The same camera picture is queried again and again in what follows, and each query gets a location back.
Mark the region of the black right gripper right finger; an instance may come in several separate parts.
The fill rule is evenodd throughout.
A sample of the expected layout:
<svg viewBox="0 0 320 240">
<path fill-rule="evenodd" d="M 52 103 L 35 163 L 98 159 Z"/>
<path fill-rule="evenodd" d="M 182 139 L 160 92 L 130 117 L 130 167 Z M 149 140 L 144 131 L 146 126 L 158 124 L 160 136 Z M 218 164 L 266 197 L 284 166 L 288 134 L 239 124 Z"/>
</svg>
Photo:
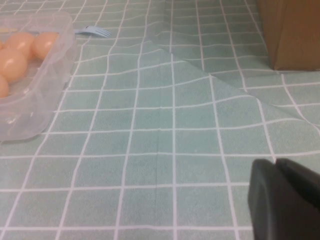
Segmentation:
<svg viewBox="0 0 320 240">
<path fill-rule="evenodd" d="M 320 174 L 288 158 L 277 158 L 276 167 L 308 203 L 320 209 Z"/>
</svg>

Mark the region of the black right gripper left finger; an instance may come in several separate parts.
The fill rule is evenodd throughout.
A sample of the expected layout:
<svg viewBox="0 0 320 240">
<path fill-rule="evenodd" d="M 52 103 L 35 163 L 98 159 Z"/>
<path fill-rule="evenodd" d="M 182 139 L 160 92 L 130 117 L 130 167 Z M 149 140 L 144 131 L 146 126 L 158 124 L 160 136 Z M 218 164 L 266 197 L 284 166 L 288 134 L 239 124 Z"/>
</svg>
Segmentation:
<svg viewBox="0 0 320 240">
<path fill-rule="evenodd" d="M 320 238 L 320 210 L 298 194 L 276 163 L 253 161 L 247 202 L 255 240 Z"/>
</svg>

